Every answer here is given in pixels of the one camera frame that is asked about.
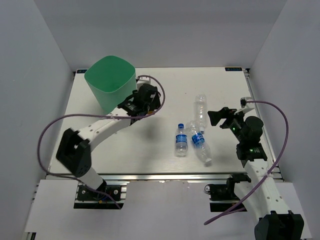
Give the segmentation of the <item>blue cap water bottle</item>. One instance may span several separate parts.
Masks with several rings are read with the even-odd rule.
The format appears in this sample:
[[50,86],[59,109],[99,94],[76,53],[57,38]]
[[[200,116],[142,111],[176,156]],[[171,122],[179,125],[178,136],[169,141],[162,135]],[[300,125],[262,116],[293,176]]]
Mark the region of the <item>blue cap water bottle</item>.
[[188,139],[185,133],[185,126],[183,123],[179,123],[175,132],[175,155],[177,157],[185,157],[187,152]]

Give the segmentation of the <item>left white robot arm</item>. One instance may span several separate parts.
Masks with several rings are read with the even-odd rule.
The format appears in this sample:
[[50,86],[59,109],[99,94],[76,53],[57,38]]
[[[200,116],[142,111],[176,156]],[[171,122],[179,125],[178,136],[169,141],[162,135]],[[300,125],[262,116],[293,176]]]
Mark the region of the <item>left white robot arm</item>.
[[105,196],[106,181],[92,167],[92,151],[116,132],[144,119],[161,107],[156,86],[144,83],[102,119],[79,130],[69,128],[60,140],[56,159],[99,200]]

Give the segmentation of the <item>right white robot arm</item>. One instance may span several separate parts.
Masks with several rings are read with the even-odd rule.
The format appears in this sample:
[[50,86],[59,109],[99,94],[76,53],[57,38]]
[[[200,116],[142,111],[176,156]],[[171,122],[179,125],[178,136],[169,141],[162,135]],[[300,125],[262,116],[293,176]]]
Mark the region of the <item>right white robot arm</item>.
[[268,173],[267,155],[261,136],[264,123],[256,116],[245,117],[246,110],[224,107],[208,111],[212,126],[229,129],[238,140],[236,154],[245,170],[227,180],[226,195],[242,200],[242,205],[256,221],[254,237],[257,240],[299,240],[304,229],[304,220],[286,204],[274,179]]

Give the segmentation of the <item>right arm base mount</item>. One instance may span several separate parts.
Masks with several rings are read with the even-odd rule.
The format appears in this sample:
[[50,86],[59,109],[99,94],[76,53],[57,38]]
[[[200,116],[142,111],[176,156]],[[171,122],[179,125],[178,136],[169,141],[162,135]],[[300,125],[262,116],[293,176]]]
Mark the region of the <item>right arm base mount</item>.
[[240,199],[235,195],[235,184],[241,182],[251,183],[251,179],[244,173],[231,174],[224,184],[207,184],[204,192],[210,196],[210,211],[212,213],[224,212],[235,205]]

